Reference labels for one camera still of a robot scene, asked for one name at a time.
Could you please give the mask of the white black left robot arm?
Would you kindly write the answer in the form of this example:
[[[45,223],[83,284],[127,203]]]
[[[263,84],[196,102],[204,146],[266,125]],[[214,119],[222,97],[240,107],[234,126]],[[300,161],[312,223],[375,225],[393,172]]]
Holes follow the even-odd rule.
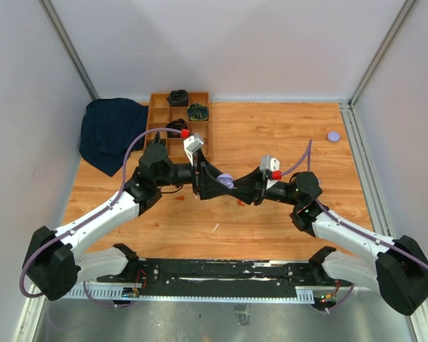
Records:
[[[165,145],[153,143],[141,156],[131,179],[122,179],[119,191],[81,218],[56,229],[42,226],[32,237],[19,276],[19,289],[27,298],[45,296],[55,301],[80,283],[113,275],[129,282],[138,264],[123,245],[89,253],[88,248],[116,227],[147,212],[162,197],[162,187],[193,185],[202,160],[203,138],[181,130],[187,163],[175,164]]]

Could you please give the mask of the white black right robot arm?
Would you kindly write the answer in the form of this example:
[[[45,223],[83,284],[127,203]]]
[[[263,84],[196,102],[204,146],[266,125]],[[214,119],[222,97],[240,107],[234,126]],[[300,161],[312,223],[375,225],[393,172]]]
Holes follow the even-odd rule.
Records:
[[[405,235],[396,239],[371,232],[324,206],[313,172],[297,172],[283,182],[278,171],[255,170],[232,184],[233,193],[244,203],[272,200],[292,205],[290,218],[299,231],[350,251],[327,248],[316,253],[309,267],[314,283],[336,279],[366,287],[405,316],[428,299],[428,259],[418,243]]]

